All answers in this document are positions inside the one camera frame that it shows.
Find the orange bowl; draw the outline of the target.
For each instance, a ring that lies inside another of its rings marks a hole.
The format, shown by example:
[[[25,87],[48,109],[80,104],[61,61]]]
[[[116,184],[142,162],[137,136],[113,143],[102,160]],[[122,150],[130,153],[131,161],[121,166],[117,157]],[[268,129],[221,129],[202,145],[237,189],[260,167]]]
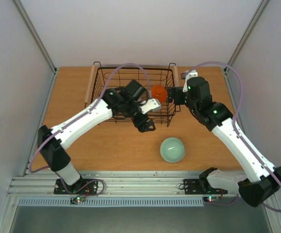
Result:
[[[163,103],[167,100],[167,90],[161,85],[154,85],[151,88],[152,96]]]

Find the black wire dish rack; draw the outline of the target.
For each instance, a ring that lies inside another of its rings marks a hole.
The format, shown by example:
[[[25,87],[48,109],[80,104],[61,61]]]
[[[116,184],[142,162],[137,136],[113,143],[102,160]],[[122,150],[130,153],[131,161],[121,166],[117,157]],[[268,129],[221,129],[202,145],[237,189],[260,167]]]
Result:
[[[94,62],[89,75],[87,92],[85,95],[85,105],[88,107],[102,93],[104,86],[112,72],[114,65],[103,66],[100,62]],[[123,95],[129,104],[141,105],[141,102],[154,98],[151,88],[154,85],[175,87],[178,85],[178,71],[176,63],[170,63],[167,67],[122,67],[113,75],[107,89],[109,95],[116,92]],[[161,103],[161,109],[157,112],[150,111],[148,116],[155,124],[170,125],[170,122],[177,111],[177,107],[167,100]]]

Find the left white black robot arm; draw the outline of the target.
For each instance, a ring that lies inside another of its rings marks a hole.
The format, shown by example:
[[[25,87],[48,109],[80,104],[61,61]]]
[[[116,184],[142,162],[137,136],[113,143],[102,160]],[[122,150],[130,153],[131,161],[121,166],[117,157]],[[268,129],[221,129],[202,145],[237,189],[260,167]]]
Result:
[[[71,193],[78,193],[83,187],[82,177],[66,152],[79,137],[117,115],[130,118],[141,133],[155,130],[148,112],[160,109],[161,104],[149,96],[141,102],[143,94],[148,94],[146,88],[132,80],[125,87],[104,90],[87,108],[65,122],[51,128],[45,125],[39,128],[36,152],[42,155],[51,171],[62,178]]]

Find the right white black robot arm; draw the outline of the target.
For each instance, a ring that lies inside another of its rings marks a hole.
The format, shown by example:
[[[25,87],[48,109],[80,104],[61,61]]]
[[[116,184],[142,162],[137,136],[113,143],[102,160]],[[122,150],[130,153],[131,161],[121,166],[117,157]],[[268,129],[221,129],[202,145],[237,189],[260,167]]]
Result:
[[[257,207],[281,189],[281,166],[275,166],[258,151],[223,103],[212,100],[209,83],[203,77],[187,78],[183,87],[168,87],[167,93],[168,101],[185,105],[200,124],[223,142],[244,171],[243,175],[235,175],[211,167],[199,175],[202,191],[221,188]]]

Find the pale green bowl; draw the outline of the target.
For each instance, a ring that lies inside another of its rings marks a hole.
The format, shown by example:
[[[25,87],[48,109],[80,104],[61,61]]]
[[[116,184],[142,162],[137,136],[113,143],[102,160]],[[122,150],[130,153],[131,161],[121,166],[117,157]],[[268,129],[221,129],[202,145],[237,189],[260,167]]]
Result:
[[[169,137],[161,143],[160,154],[168,163],[179,163],[185,156],[185,146],[178,138]]]

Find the left circuit board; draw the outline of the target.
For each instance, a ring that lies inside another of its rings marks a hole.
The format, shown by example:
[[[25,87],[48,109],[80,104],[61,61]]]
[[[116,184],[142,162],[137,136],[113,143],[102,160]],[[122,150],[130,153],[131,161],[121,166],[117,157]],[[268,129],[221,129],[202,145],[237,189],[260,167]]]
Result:
[[[82,202],[84,202],[86,200],[85,197],[74,197],[74,198],[70,198],[70,204],[72,205],[77,205],[80,204]]]

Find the circuit board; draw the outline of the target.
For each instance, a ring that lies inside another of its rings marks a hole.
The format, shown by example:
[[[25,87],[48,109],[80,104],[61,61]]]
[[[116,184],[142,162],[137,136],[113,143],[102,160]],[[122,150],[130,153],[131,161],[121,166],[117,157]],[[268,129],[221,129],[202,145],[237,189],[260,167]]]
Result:
[[[74,197],[74,198],[70,198],[70,204],[72,205],[77,205],[80,204],[82,202],[84,202],[86,200],[85,197]]]
[[[218,197],[218,196],[207,196],[207,197],[203,198],[204,202],[216,202],[219,200],[220,200],[220,197]]]

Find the right circuit board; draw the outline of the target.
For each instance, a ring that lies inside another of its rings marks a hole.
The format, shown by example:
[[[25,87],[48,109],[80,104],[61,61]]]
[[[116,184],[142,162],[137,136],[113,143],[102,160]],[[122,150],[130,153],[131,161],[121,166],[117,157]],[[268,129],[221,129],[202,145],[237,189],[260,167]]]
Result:
[[[204,202],[216,202],[219,200],[220,200],[220,197],[218,197],[218,196],[207,196],[207,197],[203,198]]]

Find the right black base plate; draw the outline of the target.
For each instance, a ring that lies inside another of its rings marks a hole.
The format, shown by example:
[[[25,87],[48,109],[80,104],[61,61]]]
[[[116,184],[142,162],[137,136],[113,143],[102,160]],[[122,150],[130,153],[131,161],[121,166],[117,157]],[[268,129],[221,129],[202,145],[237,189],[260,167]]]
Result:
[[[186,195],[225,195],[228,193],[227,190],[213,188],[208,181],[200,179],[184,179],[183,186]]]

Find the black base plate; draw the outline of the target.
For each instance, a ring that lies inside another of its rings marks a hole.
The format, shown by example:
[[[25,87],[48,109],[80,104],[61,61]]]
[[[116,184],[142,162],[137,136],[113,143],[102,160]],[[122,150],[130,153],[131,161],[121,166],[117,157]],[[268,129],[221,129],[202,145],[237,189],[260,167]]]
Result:
[[[225,195],[228,193],[227,190],[213,188],[208,181],[200,179],[184,179],[183,186],[186,195]]]
[[[98,187],[98,181],[95,179],[80,179],[73,185],[68,185],[61,179],[57,179],[53,193],[56,195],[96,195]]]

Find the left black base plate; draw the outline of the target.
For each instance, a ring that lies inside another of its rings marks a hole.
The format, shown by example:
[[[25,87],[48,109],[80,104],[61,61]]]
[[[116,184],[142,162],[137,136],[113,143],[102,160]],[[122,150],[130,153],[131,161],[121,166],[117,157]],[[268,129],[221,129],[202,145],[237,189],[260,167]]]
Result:
[[[73,185],[68,185],[61,179],[57,179],[53,193],[56,195],[96,195],[98,187],[98,181],[95,179],[80,179]]]

